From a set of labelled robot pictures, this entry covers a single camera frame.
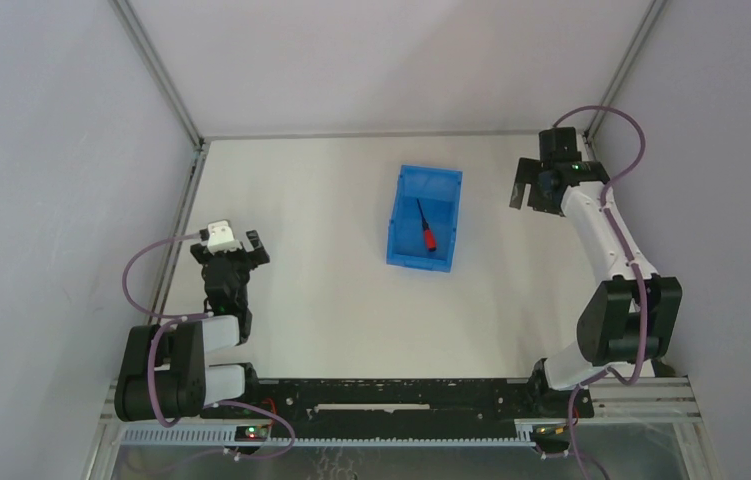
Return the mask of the red black screwdriver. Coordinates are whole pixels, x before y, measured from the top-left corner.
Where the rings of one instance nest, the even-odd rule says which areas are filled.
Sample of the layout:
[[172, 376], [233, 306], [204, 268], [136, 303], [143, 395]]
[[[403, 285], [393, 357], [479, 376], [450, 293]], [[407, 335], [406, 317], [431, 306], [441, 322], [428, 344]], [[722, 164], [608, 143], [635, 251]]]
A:
[[427, 218], [425, 216], [421, 200], [419, 198], [416, 199], [417, 208], [420, 215], [420, 221], [421, 221], [421, 227], [423, 232], [423, 241], [425, 244], [425, 248], [429, 253], [433, 253], [437, 250], [437, 241], [434, 236], [434, 233], [430, 227], [429, 222], [427, 221]]

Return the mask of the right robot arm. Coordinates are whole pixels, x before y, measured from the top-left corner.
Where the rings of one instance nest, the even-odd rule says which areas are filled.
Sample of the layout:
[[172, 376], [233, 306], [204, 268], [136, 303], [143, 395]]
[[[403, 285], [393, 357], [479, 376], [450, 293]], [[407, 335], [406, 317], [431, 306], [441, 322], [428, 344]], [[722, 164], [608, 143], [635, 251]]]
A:
[[573, 127], [538, 135], [539, 156], [518, 162], [510, 205], [556, 215], [575, 228], [591, 265], [596, 289], [576, 322], [574, 342], [542, 360], [548, 388], [584, 387], [606, 375], [624, 384], [663, 356], [682, 299], [675, 277], [661, 275], [624, 222], [611, 178], [583, 158]]

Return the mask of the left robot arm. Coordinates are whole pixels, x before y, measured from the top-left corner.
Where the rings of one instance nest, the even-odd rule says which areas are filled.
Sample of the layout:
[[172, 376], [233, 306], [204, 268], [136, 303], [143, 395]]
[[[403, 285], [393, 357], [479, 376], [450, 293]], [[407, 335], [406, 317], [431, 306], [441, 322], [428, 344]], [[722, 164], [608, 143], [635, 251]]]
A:
[[245, 344], [253, 315], [248, 283], [270, 257], [257, 231], [246, 248], [226, 222], [189, 235], [205, 299], [201, 312], [160, 314], [157, 323], [129, 331], [114, 406], [124, 422], [156, 420], [165, 427], [206, 407], [247, 397], [257, 375], [248, 363], [213, 366], [209, 356]]

